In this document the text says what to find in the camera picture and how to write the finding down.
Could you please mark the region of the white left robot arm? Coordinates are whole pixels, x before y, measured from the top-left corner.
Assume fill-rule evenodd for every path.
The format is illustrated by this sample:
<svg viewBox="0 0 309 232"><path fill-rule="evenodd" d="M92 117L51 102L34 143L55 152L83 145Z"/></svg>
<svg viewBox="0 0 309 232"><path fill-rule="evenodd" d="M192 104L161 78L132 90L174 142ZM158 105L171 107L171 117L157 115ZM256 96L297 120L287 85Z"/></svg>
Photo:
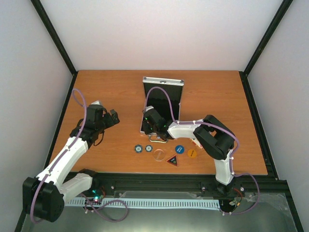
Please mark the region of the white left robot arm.
<svg viewBox="0 0 309 232"><path fill-rule="evenodd" d="M87 191L96 194L100 190L97 173L83 169L69 181L65 178L75 163L89 148L102 140L106 129L120 122L118 113L107 111L99 101L89 105L77 126L54 160L36 177L28 177L23 183L23 209L33 223L41 220L56 221L66 203Z"/></svg>

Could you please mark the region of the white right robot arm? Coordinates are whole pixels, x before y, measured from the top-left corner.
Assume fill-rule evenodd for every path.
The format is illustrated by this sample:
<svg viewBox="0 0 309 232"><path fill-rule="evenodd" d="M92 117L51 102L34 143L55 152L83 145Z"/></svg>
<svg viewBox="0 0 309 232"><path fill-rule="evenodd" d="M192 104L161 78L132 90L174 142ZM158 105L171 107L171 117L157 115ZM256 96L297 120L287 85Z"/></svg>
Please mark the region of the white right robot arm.
<svg viewBox="0 0 309 232"><path fill-rule="evenodd" d="M155 133L162 140L189 138L197 142L214 159L216 180L229 185L234 177L232 159L239 141L215 116L194 121L164 119L152 106L143 111L142 127L146 134Z"/></svg>

